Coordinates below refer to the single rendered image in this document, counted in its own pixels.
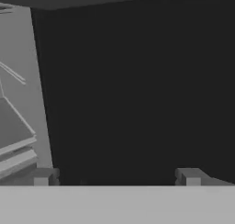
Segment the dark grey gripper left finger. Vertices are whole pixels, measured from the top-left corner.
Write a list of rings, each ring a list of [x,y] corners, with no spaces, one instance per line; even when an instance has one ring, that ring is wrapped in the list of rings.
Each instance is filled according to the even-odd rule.
[[[5,185],[50,186],[59,185],[60,172],[54,168],[37,168],[31,172],[16,174],[5,179]]]

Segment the fridge with grey interior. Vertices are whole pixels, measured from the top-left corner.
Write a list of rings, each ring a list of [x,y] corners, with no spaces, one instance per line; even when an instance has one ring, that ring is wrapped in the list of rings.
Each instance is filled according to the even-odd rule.
[[[30,10],[0,3],[0,98],[3,97],[36,133],[37,166],[16,174],[53,168]],[[5,179],[0,180],[0,185],[5,185]]]

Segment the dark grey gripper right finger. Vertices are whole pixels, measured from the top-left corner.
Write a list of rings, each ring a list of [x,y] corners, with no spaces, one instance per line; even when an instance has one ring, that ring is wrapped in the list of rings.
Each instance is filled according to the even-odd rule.
[[[232,186],[232,183],[210,177],[198,168],[177,168],[175,170],[176,185],[208,185],[208,186]]]

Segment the black fridge door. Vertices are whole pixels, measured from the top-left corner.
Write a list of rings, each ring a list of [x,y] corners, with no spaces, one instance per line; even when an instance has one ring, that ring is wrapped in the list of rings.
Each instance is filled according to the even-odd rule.
[[[31,12],[63,185],[235,183],[235,0],[134,0]]]

